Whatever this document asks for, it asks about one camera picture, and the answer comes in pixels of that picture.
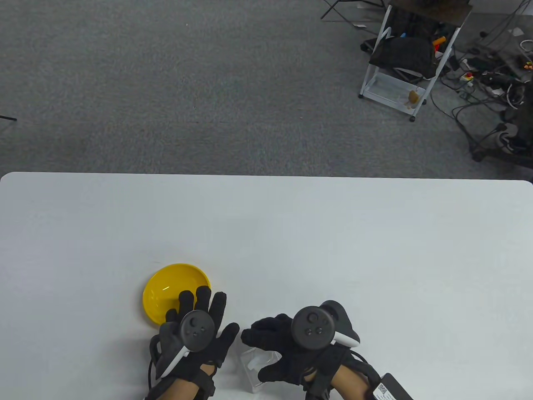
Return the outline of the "person's right hand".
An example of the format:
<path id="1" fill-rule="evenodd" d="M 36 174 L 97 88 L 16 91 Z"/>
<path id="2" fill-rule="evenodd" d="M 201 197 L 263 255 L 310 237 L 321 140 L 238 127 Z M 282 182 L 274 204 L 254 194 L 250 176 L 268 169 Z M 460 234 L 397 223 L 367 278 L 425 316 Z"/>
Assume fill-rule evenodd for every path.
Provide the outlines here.
<path id="1" fill-rule="evenodd" d="M 286 314 L 266 317 L 254 322 L 241 333 L 242 343 L 264 351 L 277 352 L 281 359 L 259 370 L 261 382 L 285 382 L 301 385 L 305 391 L 319 378 L 320 389 L 331 387 L 333 376 L 341 365 L 350 365 L 352 353 L 341 345 L 328 345 L 319 350 L 298 345 L 291 334 L 292 318 Z"/>

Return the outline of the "person's left hand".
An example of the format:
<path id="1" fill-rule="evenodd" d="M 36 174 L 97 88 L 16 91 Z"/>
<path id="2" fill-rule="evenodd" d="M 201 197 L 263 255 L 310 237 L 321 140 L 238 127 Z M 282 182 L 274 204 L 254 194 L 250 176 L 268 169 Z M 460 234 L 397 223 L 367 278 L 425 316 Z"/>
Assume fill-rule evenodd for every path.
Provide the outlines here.
<path id="1" fill-rule="evenodd" d="M 194 382 L 213 377 L 222 367 L 239 333 L 231 322 L 222 328 L 227 304 L 224 292 L 200 286 L 195 293 L 182 291 L 178 308 L 170 309 L 159 332 L 150 341 L 150 355 L 159 383 L 181 379 Z"/>

